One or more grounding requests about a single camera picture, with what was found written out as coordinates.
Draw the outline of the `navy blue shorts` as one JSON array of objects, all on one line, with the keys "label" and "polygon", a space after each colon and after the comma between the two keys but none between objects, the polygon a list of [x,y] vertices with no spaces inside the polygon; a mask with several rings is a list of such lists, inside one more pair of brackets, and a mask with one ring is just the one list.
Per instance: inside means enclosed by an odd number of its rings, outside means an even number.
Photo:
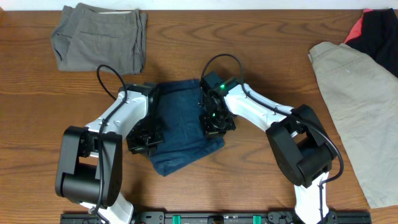
[{"label": "navy blue shorts", "polygon": [[203,92],[198,80],[159,84],[157,116],[164,142],[149,156],[155,171],[167,176],[224,146],[223,138],[207,139],[203,133],[200,106]]}]

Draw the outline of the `khaki beige shorts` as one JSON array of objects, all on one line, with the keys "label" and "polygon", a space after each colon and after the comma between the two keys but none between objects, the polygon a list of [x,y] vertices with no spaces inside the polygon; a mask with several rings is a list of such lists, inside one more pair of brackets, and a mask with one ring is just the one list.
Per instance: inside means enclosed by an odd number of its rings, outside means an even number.
[{"label": "khaki beige shorts", "polygon": [[346,44],[308,57],[369,206],[397,205],[397,77]]}]

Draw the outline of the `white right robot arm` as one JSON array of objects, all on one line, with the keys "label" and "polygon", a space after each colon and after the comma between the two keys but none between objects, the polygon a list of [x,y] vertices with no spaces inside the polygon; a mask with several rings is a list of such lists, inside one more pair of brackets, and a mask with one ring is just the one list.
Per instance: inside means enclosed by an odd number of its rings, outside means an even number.
[{"label": "white right robot arm", "polygon": [[237,78],[223,81],[215,72],[200,79],[200,121],[206,138],[235,130],[241,116],[265,132],[277,165],[295,187],[295,214],[302,223],[336,223],[326,205],[325,186],[333,160],[340,156],[315,112],[307,105],[280,105]]}]

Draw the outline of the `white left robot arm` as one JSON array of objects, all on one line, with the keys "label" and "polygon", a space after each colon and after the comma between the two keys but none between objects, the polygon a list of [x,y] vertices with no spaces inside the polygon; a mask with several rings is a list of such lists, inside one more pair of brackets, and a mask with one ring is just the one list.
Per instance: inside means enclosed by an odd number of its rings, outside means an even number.
[{"label": "white left robot arm", "polygon": [[121,193],[123,144],[149,155],[163,142],[158,102],[153,83],[123,85],[99,118],[65,130],[55,191],[88,213],[63,214],[61,223],[134,223],[134,206]]}]

